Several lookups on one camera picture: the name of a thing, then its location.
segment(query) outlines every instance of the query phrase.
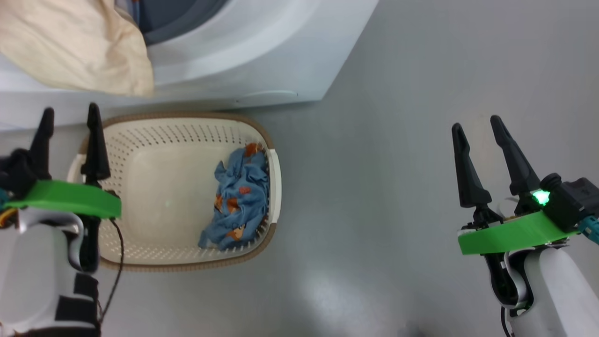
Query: gray floor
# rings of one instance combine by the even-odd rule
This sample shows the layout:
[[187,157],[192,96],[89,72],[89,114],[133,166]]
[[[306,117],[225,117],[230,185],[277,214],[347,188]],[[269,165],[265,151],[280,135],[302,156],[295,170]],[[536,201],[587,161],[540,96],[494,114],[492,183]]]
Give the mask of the gray floor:
[[[281,160],[271,245],[223,269],[125,273],[104,335],[406,336],[411,322],[426,336],[503,336],[483,259],[456,241],[471,210],[450,127],[463,124],[495,201],[509,176],[493,114],[539,176],[599,182],[598,16],[594,0],[382,0],[322,102],[247,112]],[[56,177],[84,134],[56,131]],[[0,150],[30,138],[2,134]],[[599,291],[599,247],[572,243]],[[115,274],[96,274],[103,300]]]

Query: green mount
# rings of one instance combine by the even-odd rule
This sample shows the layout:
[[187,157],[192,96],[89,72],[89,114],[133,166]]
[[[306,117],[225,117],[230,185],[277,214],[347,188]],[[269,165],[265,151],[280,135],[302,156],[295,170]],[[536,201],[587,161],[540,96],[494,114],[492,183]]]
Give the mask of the green mount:
[[492,254],[545,245],[578,234],[564,233],[539,211],[506,221],[502,225],[458,237],[462,254]]
[[28,206],[101,219],[120,218],[121,213],[118,197],[95,186],[60,180],[38,180],[24,199],[5,204],[5,207],[14,208]]

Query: plastic laundry basket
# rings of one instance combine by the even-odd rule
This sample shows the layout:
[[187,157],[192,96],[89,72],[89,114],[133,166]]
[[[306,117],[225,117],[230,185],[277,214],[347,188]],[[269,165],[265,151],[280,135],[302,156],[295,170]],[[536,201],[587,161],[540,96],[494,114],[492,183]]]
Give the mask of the plastic laundry basket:
[[[281,203],[279,158],[256,122],[226,113],[125,116],[104,121],[104,138],[111,178],[101,185],[115,191],[123,203],[117,223],[125,243],[125,270],[166,272],[241,263],[258,255],[273,238]],[[242,248],[199,248],[199,236],[214,212],[214,169],[249,143],[260,143],[266,150],[266,220],[256,239]],[[71,165],[70,182],[82,180],[86,149],[87,140]],[[120,241],[109,221],[100,226],[99,247],[101,264],[118,268]]]

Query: beige towel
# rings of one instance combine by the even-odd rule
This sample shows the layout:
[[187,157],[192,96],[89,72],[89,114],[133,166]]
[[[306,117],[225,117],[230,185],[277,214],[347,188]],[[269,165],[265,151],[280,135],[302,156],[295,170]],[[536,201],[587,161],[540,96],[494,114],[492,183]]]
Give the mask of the beige towel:
[[114,0],[0,0],[0,53],[51,87],[152,96],[143,36],[117,10]]

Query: basket rim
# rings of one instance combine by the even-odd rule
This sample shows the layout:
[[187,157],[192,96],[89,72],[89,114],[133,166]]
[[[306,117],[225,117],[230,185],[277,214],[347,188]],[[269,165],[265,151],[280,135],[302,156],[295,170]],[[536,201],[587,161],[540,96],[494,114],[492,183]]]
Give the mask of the basket rim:
[[[107,119],[106,121],[102,121],[102,129],[106,129],[111,125],[125,123],[125,122],[134,122],[134,121],[143,121],[145,119],[173,119],[173,118],[205,118],[205,119],[228,119],[230,121],[242,122],[244,124],[248,124],[252,128],[256,129],[258,133],[264,138],[264,142],[268,149],[274,149],[273,141],[270,138],[270,135],[266,132],[262,125],[258,124],[253,119],[248,117],[238,115],[235,113],[226,113],[226,112],[154,112],[154,113],[142,113],[139,115],[128,115],[128,116],[118,116]],[[79,154],[84,155],[87,153],[87,144],[89,143],[89,134],[85,136],[85,139],[81,143],[79,147]]]
[[[102,122],[102,128],[106,129],[111,125],[125,123],[125,122],[133,122],[133,121],[143,121],[146,119],[173,119],[173,118],[203,118],[203,119],[228,119],[230,121],[242,122],[244,124],[248,124],[250,127],[254,128],[258,131],[258,133],[264,139],[264,142],[267,145],[268,149],[274,149],[273,141],[270,136],[264,130],[262,125],[258,124],[253,119],[248,117],[238,115],[235,113],[224,113],[224,112],[156,112],[156,113],[142,113],[138,115],[128,115],[128,116],[118,116],[109,118],[106,121]],[[81,146],[79,147],[79,154],[86,155],[87,154],[87,144],[89,142],[89,134],[82,141]],[[249,261],[260,254],[271,242],[274,232],[276,230],[277,224],[274,222],[269,225],[268,232],[266,233],[264,239],[258,244],[256,248],[249,251],[247,254],[237,256],[237,257],[229,257],[224,258],[222,260],[215,261],[204,261],[197,263],[186,263],[186,264],[133,264],[133,263],[123,263],[123,270],[131,271],[131,272],[185,272],[192,270],[201,270],[201,269],[210,269],[217,267],[225,267],[233,264],[238,264],[242,262]],[[112,262],[107,260],[106,258],[100,256],[100,265],[104,266],[108,269],[119,269],[119,263]]]

